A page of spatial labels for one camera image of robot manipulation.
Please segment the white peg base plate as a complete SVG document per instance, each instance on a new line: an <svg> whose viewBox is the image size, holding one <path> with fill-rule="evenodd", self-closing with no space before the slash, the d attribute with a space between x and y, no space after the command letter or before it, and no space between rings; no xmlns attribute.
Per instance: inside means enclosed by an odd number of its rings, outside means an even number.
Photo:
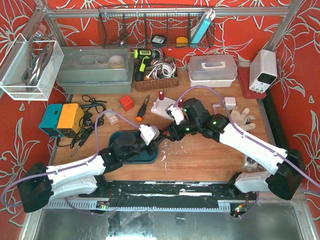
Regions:
<svg viewBox="0 0 320 240"><path fill-rule="evenodd" d="M174 118L166 113L166 108L170 105L174 105L175 103L176 103L176 100L173 100L171 98L164 96L164 100L160 101L158 97L157 100L153 103L151 112L165 119L174 121Z"/></svg>

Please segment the red cube power socket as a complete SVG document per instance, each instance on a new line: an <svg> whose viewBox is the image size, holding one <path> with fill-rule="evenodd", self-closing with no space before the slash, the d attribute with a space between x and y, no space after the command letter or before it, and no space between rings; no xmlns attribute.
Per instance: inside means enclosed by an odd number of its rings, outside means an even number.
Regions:
<svg viewBox="0 0 320 240"><path fill-rule="evenodd" d="M135 106L133 99L129 95L121 97L119 103L125 112L131 110Z"/></svg>

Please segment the red spring two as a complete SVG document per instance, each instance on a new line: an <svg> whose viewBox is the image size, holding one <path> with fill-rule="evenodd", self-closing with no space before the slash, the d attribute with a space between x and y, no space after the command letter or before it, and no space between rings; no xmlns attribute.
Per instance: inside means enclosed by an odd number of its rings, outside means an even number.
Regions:
<svg viewBox="0 0 320 240"><path fill-rule="evenodd" d="M183 106L184 100L180 99L178 102L178 107L181 108Z"/></svg>

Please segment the yellow tape measure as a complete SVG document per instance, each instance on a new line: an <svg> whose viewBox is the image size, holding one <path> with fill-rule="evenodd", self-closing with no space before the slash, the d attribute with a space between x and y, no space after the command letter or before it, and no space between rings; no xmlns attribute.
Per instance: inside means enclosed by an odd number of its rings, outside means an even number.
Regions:
<svg viewBox="0 0 320 240"><path fill-rule="evenodd" d="M184 36L179 36L176 38L176 47L184 48L189 44L188 38Z"/></svg>

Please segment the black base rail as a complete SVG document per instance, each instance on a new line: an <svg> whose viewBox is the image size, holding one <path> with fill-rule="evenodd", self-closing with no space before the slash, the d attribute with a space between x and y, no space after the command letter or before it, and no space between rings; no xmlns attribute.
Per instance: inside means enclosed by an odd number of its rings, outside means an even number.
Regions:
<svg viewBox="0 0 320 240"><path fill-rule="evenodd" d="M227 182L211 181L125 181L107 182L104 193L79 194L80 198L117 198L124 195L145 197L211 197L214 200L249 200L256 199L256 193L230 193Z"/></svg>

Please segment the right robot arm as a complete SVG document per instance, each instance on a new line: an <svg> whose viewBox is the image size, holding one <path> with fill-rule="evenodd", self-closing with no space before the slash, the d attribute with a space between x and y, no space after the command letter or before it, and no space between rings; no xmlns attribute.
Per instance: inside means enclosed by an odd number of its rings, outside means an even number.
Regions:
<svg viewBox="0 0 320 240"><path fill-rule="evenodd" d="M167 129L173 141L187 134L201 134L240 151L264 168L260 172L233 175L231 182L238 191L269 191L283 200L291 200L300 187L305 165L298 150L271 145L244 131L228 117L220 113L211 115L196 98L186 100L182 108L172 104L166 112L174 118Z"/></svg>

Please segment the grey plastic storage box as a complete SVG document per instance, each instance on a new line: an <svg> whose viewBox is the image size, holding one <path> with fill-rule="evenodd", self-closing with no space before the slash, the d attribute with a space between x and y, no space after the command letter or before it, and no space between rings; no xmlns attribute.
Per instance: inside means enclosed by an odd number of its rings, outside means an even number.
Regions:
<svg viewBox="0 0 320 240"><path fill-rule="evenodd" d="M56 82L71 95L132 92L134 58L127 47L65 46Z"/></svg>

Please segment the clear acrylic box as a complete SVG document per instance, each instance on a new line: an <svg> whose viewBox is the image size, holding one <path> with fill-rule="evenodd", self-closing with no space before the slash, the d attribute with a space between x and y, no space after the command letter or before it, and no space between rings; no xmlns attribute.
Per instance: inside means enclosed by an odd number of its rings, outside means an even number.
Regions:
<svg viewBox="0 0 320 240"><path fill-rule="evenodd" d="M15 101L48 101L64 58L59 43L29 43L19 34L10 49L1 62L1 90Z"/></svg>

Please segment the white lidded storage box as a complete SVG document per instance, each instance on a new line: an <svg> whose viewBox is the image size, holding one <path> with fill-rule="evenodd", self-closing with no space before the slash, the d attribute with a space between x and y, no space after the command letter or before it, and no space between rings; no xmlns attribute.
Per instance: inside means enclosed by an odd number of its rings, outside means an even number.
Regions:
<svg viewBox="0 0 320 240"><path fill-rule="evenodd" d="M188 63L190 86L227 88L238 75L238 67L230 54L192 56Z"/></svg>

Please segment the red mat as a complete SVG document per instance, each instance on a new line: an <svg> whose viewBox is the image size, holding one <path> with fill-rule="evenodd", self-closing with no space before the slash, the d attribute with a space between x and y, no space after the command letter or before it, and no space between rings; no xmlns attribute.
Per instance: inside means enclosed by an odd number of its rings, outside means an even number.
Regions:
<svg viewBox="0 0 320 240"><path fill-rule="evenodd" d="M264 93L256 93L249 89L250 83L250 68L239 66L237 68L237 77L243 92L243 96L245 99L255 99L255 100L262 100L264 99L267 94Z"/></svg>

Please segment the green cordless drill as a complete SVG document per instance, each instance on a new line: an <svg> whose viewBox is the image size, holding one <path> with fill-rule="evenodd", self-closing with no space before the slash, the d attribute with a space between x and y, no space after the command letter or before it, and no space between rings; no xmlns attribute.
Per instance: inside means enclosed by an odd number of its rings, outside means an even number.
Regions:
<svg viewBox="0 0 320 240"><path fill-rule="evenodd" d="M135 81L141 82L144 80L146 67L151 65L153 59L159 59L161 53L157 49L135 48L133 57L139 60L135 68Z"/></svg>

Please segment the teal and yellow box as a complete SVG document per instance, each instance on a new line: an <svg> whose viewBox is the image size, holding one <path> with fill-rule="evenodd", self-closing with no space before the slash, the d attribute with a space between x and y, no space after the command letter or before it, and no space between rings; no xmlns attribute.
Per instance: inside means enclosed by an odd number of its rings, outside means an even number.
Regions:
<svg viewBox="0 0 320 240"><path fill-rule="evenodd" d="M50 137L74 138L81 130L84 115L77 103L50 104L38 127Z"/></svg>

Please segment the orange black ratchet screwdriver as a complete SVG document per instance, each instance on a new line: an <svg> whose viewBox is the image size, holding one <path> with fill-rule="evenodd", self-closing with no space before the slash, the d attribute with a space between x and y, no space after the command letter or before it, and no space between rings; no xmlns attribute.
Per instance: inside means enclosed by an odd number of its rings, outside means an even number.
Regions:
<svg viewBox="0 0 320 240"><path fill-rule="evenodd" d="M146 98L144 99L144 102L142 103L137 115L136 115L136 121L141 122L145 116L146 110L147 110L147 105L150 100L150 95L147 95Z"/></svg>

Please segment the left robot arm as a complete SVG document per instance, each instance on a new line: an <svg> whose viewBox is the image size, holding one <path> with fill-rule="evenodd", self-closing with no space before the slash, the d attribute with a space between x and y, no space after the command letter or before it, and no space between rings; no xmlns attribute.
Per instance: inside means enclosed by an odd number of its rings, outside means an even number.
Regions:
<svg viewBox="0 0 320 240"><path fill-rule="evenodd" d="M153 155L166 138L164 133L159 130L146 143L141 131L127 130L108 147L85 159L62 165L34 164L17 185L24 212L40 210L54 199L96 192L100 187L100 176L121 168L143 152Z"/></svg>

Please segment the red spring one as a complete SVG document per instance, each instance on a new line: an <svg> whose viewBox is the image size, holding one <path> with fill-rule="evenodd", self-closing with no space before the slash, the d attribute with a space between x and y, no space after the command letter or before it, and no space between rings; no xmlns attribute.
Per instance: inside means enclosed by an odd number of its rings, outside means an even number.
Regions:
<svg viewBox="0 0 320 240"><path fill-rule="evenodd" d="M163 101L164 98L165 98L164 92L163 92L163 91L160 91L160 92L158 93L158 99L159 99L160 101Z"/></svg>

